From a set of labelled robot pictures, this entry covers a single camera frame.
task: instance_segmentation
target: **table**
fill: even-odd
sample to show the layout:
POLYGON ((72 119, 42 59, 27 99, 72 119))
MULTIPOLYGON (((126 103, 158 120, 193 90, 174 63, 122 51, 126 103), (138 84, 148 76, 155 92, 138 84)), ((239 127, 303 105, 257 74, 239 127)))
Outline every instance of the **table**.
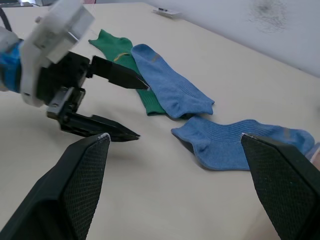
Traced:
MULTIPOLYGON (((220 124, 256 119, 309 131, 320 140, 320 80, 144 3, 91 4, 96 20, 74 52, 103 57, 88 43, 100 29, 151 46, 178 73, 215 100, 208 118, 220 124)), ((25 38, 46 7, 7 8, 25 38)), ((279 239, 248 171, 207 171, 171 134, 184 124, 147 116, 134 90, 98 76, 84 83, 79 113, 100 115, 141 134, 112 143, 88 240, 279 239)), ((0 228, 37 179, 80 137, 59 130, 46 108, 0 94, 0 228)))

